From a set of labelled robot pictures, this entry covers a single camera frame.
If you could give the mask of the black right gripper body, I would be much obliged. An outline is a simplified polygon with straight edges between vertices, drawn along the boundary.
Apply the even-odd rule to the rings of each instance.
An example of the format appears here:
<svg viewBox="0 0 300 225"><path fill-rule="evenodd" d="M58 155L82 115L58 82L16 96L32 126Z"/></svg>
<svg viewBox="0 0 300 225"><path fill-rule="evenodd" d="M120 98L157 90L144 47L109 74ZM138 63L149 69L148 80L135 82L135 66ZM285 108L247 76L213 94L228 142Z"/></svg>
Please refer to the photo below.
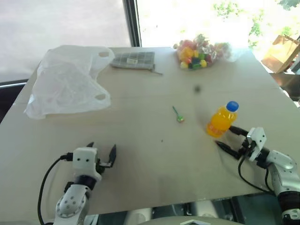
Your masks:
<svg viewBox="0 0 300 225"><path fill-rule="evenodd" d="M238 150L239 159L242 157L250 158L255 148L255 141L248 141L245 139Z"/></svg>

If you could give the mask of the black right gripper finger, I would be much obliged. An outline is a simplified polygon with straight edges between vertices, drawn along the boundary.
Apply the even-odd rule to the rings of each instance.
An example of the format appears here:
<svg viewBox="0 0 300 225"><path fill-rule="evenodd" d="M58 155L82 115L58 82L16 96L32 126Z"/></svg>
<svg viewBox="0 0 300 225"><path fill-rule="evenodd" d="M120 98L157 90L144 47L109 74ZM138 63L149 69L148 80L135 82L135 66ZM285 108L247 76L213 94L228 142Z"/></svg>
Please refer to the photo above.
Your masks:
<svg viewBox="0 0 300 225"><path fill-rule="evenodd" d="M241 155L239 152L234 151L229 145L220 142L220 141L215 141L215 143L217 144L217 146L223 150L224 152L226 152L227 154L231 155L232 157L234 157L236 160L239 160Z"/></svg>
<svg viewBox="0 0 300 225"><path fill-rule="evenodd" d="M248 134L248 131L236 126L230 126L229 130L236 135L247 136Z"/></svg>

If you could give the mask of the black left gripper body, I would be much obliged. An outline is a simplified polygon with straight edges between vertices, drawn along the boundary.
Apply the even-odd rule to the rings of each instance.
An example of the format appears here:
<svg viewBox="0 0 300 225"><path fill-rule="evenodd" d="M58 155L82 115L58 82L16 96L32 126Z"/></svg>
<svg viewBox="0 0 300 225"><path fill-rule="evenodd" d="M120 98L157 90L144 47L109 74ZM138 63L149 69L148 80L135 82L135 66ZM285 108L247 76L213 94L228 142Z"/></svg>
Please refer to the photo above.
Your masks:
<svg viewBox="0 0 300 225"><path fill-rule="evenodd" d="M105 172L106 168L111 168L112 163L111 162L101 162L101 160L98 158L96 162L96 172L99 174L103 174Z"/></svg>

